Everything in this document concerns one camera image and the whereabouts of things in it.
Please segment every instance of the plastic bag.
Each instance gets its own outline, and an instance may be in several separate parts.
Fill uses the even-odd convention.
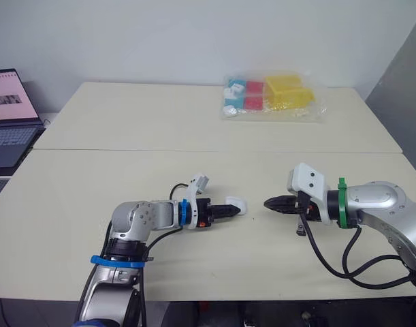
[[[232,76],[221,114],[239,121],[318,122],[326,112],[325,91],[295,72]]]

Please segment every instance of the laptop screen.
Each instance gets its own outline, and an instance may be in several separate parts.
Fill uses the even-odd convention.
[[[0,71],[0,122],[11,119],[37,119],[38,115],[29,100],[15,69]]]

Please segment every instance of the yellow block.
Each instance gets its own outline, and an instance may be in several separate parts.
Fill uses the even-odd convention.
[[[298,75],[268,76],[264,97],[273,110],[303,108],[315,100]]]

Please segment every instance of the white wall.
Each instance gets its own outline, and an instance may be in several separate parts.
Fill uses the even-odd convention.
[[[416,0],[0,0],[0,68],[39,111],[85,80],[221,84],[294,69],[371,92],[416,22]]]

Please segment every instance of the red block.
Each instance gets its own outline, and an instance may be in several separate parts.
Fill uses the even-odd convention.
[[[263,97],[246,97],[244,99],[245,110],[262,110]]]
[[[246,94],[258,94],[262,95],[263,93],[263,82],[255,82],[248,80],[246,82]]]

